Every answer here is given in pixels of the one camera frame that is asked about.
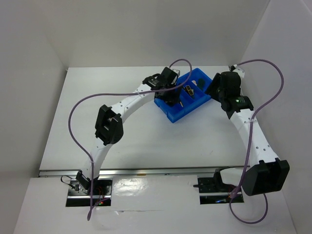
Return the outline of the dark green labelled round puff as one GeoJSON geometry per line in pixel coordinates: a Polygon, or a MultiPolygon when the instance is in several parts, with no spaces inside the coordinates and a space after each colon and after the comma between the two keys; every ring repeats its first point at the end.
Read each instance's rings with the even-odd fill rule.
{"type": "Polygon", "coordinates": [[[197,87],[200,89],[200,90],[203,90],[205,86],[205,80],[202,79],[202,78],[199,78],[198,81],[197,81],[197,87]]]}

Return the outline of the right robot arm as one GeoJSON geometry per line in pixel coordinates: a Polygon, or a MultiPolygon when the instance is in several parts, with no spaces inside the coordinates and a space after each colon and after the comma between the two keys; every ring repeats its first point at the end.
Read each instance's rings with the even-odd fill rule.
{"type": "Polygon", "coordinates": [[[241,186],[249,196],[280,191],[290,165],[270,147],[254,116],[254,107],[247,96],[241,95],[240,86],[240,75],[227,71],[217,73],[205,92],[220,102],[249,152],[246,172],[238,168],[219,169],[213,186],[218,191],[229,185],[241,186]]]}

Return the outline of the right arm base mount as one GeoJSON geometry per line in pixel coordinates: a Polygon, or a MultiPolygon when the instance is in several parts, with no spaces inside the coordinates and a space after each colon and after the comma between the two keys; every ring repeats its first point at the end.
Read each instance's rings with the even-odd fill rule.
{"type": "Polygon", "coordinates": [[[197,178],[197,184],[193,187],[198,189],[201,205],[230,203],[230,193],[235,186],[223,183],[220,173],[222,170],[225,168],[216,169],[212,177],[197,178]]]}

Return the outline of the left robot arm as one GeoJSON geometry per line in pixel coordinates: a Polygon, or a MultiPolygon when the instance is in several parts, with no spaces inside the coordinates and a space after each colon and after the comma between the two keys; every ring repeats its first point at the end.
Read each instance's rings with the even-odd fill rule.
{"type": "Polygon", "coordinates": [[[179,76],[179,70],[165,67],[161,73],[146,77],[135,91],[123,93],[122,101],[112,106],[104,104],[99,108],[95,122],[94,148],[87,151],[78,144],[88,156],[88,161],[76,176],[78,187],[84,194],[89,195],[96,190],[100,168],[111,147],[123,137],[123,124],[130,115],[155,98],[168,104],[178,102],[181,90],[181,85],[177,84],[179,76]]]}

